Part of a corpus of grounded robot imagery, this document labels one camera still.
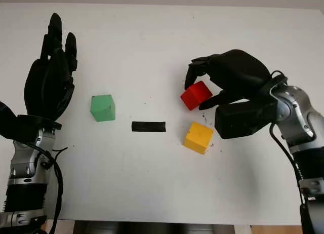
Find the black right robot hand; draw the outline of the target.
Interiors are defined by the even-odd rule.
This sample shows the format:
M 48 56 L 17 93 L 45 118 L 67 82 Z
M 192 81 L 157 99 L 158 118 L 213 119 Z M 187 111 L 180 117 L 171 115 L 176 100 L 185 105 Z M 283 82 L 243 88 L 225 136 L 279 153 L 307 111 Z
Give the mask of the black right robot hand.
M 203 102 L 199 110 L 241 99 L 250 100 L 271 80 L 269 70 L 261 61 L 238 49 L 193 59 L 188 65 L 184 89 L 188 89 L 199 76 L 205 74 L 221 88 L 221 92 Z

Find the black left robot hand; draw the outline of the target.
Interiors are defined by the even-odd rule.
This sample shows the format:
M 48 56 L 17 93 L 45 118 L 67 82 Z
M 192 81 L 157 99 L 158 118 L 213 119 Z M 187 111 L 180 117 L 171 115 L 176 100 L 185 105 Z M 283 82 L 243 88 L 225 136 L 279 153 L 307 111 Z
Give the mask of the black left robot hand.
M 26 79 L 27 114 L 56 121 L 71 101 L 75 88 L 72 73 L 76 69 L 76 37 L 70 32 L 62 44 L 62 21 L 53 13 L 40 57 L 33 62 Z

